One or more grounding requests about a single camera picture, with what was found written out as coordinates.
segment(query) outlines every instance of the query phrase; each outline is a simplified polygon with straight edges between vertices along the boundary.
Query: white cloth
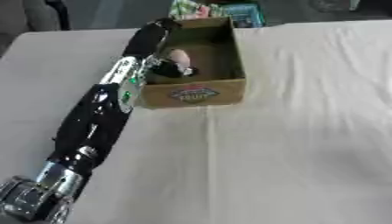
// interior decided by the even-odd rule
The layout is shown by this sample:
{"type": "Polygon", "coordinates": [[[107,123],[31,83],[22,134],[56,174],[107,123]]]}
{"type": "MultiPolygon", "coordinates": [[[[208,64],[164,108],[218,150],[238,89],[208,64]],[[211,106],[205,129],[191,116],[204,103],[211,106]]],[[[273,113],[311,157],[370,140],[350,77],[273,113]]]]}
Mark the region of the white cloth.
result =
{"type": "MultiPolygon", "coordinates": [[[[236,30],[237,105],[137,108],[70,224],[389,224],[390,21],[236,30]]],[[[26,34],[0,61],[0,179],[50,138],[133,31],[26,34]]]]}

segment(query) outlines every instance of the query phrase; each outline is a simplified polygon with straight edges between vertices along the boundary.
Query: green light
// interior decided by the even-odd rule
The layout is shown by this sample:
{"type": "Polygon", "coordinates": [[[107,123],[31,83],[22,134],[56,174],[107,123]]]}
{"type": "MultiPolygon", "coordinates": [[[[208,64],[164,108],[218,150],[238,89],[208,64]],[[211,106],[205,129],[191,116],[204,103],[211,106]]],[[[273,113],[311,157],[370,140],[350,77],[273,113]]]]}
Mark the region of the green light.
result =
{"type": "Polygon", "coordinates": [[[137,79],[136,79],[136,78],[130,78],[130,79],[129,79],[129,82],[135,84],[135,83],[137,83],[137,79]]]}
{"type": "Polygon", "coordinates": [[[121,101],[123,103],[127,103],[130,100],[130,97],[132,96],[132,93],[130,91],[125,92],[125,94],[122,96],[121,101]]]}

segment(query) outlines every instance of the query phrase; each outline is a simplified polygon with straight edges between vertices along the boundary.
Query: robotic arm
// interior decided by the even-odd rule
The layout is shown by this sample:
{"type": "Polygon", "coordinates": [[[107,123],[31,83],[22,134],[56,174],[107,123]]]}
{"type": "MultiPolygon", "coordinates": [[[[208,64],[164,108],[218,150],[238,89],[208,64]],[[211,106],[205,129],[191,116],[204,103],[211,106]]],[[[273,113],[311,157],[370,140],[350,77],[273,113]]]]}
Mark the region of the robotic arm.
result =
{"type": "Polygon", "coordinates": [[[34,180],[14,177],[0,185],[1,215],[22,222],[65,223],[93,170],[120,136],[144,86],[144,76],[167,65],[156,52],[178,28],[179,24],[164,18],[136,33],[122,58],[65,118],[41,173],[34,180]]]}

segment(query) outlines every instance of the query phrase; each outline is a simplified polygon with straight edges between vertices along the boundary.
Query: open box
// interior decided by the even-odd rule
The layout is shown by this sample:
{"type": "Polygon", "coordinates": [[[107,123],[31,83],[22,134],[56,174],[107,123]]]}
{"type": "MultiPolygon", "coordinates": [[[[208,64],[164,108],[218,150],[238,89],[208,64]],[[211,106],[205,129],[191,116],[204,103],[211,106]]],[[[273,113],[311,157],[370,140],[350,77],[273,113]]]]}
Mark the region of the open box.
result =
{"type": "Polygon", "coordinates": [[[172,49],[182,49],[199,74],[177,79],[159,75],[148,80],[142,90],[147,108],[224,105],[240,102],[245,73],[229,17],[178,21],[175,31],[160,49],[164,57],[172,49]]]}

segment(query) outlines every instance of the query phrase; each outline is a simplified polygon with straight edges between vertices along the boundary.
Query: box label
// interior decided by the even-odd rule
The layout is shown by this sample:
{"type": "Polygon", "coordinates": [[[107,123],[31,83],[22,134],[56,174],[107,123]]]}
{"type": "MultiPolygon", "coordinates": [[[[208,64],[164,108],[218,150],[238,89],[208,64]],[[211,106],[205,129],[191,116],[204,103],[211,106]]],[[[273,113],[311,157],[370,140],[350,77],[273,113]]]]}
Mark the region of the box label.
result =
{"type": "Polygon", "coordinates": [[[199,103],[218,95],[219,93],[202,86],[189,86],[170,93],[170,97],[187,103],[199,103]]]}

